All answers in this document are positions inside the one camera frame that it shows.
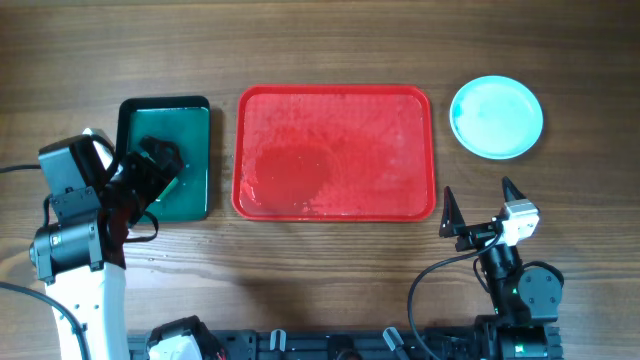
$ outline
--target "red tray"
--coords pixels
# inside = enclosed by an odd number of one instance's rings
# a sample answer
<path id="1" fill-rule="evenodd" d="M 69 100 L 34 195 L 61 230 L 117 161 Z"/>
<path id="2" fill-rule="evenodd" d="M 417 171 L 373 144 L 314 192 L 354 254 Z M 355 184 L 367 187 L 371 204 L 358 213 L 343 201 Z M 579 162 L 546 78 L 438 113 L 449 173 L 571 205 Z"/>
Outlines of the red tray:
<path id="1" fill-rule="evenodd" d="M 436 199 L 430 114 L 414 86 L 251 87 L 233 206 L 251 220 L 422 220 Z"/>

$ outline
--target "green object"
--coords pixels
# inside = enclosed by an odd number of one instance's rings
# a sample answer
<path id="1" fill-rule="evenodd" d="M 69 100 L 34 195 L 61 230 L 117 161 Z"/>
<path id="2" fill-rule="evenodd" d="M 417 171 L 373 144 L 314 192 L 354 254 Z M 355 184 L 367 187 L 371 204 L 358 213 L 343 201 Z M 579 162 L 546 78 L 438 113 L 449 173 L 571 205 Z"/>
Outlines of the green object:
<path id="1" fill-rule="evenodd" d="M 135 109 L 129 115 L 127 150 L 142 154 L 144 150 L 138 143 L 145 135 L 175 143 L 184 163 L 176 179 L 158 197 L 160 201 L 149 205 L 147 211 L 160 222 L 205 218 L 208 205 L 209 108 Z M 140 222 L 148 223 L 149 220 L 143 217 Z"/>

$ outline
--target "wood grain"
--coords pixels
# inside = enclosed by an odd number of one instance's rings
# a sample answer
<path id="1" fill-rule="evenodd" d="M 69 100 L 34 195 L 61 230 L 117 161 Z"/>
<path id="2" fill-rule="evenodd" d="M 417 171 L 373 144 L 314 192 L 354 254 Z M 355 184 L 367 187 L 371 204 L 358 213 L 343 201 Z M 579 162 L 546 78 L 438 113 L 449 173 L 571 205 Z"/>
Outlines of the wood grain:
<path id="1" fill-rule="evenodd" d="M 521 255 L 566 276 L 566 357 L 637 358 L 637 2 L 56 3 L 0 8 L 0 166 L 34 163 L 40 147 L 89 126 L 115 138 L 130 97 L 201 94 L 216 108 L 212 213 L 126 247 L 132 333 L 192 314 L 212 329 L 406 328 L 409 284 L 454 255 L 437 236 L 441 195 L 416 224 L 254 223 L 229 201 L 236 103 L 247 87 L 399 83 L 430 97 L 437 187 L 452 186 L 469 223 L 500 207 L 503 175 L 542 209 Z M 542 138 L 517 159 L 478 158 L 451 133 L 453 94 L 486 74 L 524 82 L 543 106 Z M 38 172 L 0 178 L 0 279 L 42 289 L 27 248 L 47 193 Z M 470 262 L 430 275 L 417 292 L 420 324 L 490 312 Z M 59 357 L 45 306 L 2 293 L 0 324 L 0 358 Z"/>

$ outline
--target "wooden table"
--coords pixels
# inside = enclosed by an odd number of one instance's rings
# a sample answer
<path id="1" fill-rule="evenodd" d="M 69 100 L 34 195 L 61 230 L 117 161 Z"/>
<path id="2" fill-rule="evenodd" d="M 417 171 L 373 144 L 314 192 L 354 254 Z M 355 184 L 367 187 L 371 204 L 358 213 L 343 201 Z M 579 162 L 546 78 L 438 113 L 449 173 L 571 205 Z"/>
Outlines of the wooden table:
<path id="1" fill-rule="evenodd" d="M 130 97 L 201 94 L 215 108 L 211 214 L 125 247 L 131 333 L 192 314 L 211 329 L 406 328 L 409 284 L 455 254 L 437 235 L 441 194 L 433 215 L 412 224 L 255 223 L 229 201 L 236 103 L 247 87 L 398 83 L 430 97 L 437 187 L 452 186 L 468 223 L 499 209 L 503 175 L 541 208 L 520 251 L 566 276 L 566 357 L 640 353 L 637 3 L 16 3 L 0 8 L 0 166 L 34 163 L 40 147 L 85 127 L 115 138 Z M 486 74 L 522 81 L 545 112 L 540 141 L 514 160 L 469 153 L 449 126 L 453 94 Z M 40 172 L 0 177 L 3 281 L 43 289 L 27 248 L 47 193 Z M 422 325 L 463 325 L 492 307 L 464 261 L 421 284 L 415 311 Z M 2 292 L 0 324 L 1 358 L 59 356 L 46 306 Z"/>

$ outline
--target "round plate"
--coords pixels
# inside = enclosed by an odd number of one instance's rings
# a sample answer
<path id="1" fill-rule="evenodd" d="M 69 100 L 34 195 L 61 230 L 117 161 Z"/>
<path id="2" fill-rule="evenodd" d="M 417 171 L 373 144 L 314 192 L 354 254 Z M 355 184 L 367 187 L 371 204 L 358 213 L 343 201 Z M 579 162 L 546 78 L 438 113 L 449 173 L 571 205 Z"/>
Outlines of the round plate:
<path id="1" fill-rule="evenodd" d="M 485 76 L 463 86 L 449 118 L 458 141 L 488 159 L 516 157 L 542 133 L 540 103 L 524 85 L 504 76 Z"/>

